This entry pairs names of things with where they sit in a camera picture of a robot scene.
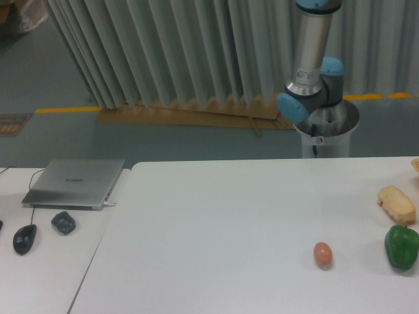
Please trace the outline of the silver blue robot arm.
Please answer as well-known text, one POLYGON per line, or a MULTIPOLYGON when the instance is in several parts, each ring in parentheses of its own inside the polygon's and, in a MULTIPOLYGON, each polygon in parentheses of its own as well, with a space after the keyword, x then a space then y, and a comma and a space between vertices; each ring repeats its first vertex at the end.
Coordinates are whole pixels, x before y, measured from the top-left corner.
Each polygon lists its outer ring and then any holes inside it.
POLYGON ((296 1, 300 25, 285 92, 276 100, 280 113, 294 123, 305 121, 326 104, 328 87, 321 77, 329 30, 342 1, 296 1))

